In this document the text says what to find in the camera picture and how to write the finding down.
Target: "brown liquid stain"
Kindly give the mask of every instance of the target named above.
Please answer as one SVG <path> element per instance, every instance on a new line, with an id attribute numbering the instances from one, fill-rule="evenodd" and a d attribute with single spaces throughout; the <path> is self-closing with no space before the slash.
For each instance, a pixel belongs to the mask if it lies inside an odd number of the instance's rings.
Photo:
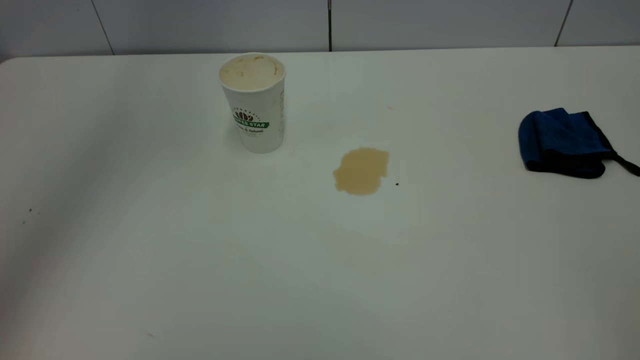
<path id="1" fill-rule="evenodd" d="M 351 195 L 371 195 L 378 191 L 381 177 L 387 176 L 389 153 L 370 147 L 349 151 L 333 172 L 335 188 Z"/>

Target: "white tile wall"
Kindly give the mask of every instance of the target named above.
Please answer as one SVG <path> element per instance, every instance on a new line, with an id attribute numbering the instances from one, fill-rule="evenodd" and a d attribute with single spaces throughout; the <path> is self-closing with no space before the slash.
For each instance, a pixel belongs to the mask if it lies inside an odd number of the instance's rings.
<path id="1" fill-rule="evenodd" d="M 333 48 L 553 46 L 568 5 L 569 0 L 334 0 Z"/>
<path id="2" fill-rule="evenodd" d="M 574 0 L 558 45 L 640 45 L 640 0 Z"/>
<path id="3" fill-rule="evenodd" d="M 326 51 L 326 0 L 94 0 L 116 54 Z"/>
<path id="4" fill-rule="evenodd" d="M 91 0 L 0 1 L 0 62 L 16 56 L 111 54 Z"/>

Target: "paper cup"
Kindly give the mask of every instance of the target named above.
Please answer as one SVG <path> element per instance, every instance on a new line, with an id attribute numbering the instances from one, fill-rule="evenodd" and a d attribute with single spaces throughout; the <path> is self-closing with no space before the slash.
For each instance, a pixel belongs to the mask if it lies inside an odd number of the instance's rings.
<path id="1" fill-rule="evenodd" d="M 282 143 L 286 74 L 280 61 L 262 53 L 236 56 L 218 71 L 240 139 L 251 152 L 271 152 Z"/>

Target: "blue cloth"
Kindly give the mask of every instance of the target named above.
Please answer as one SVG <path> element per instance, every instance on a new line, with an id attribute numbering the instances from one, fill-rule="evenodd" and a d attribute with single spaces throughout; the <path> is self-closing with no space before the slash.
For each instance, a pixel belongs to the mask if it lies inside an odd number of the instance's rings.
<path id="1" fill-rule="evenodd" d="M 616 160 L 640 176 L 640 168 L 613 150 L 586 111 L 575 114 L 562 108 L 534 111 L 520 124 L 518 139 L 522 160 L 531 171 L 593 179 L 604 173 L 602 160 Z"/>

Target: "coffee stain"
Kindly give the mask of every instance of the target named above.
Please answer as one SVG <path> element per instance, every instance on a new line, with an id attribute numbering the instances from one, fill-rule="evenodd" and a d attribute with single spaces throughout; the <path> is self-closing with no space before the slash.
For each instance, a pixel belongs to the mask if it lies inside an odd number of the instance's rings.
<path id="1" fill-rule="evenodd" d="M 380 188 L 381 177 L 387 176 L 389 153 L 361 147 L 342 157 L 340 167 L 333 172 L 335 188 L 351 195 L 371 195 Z"/>

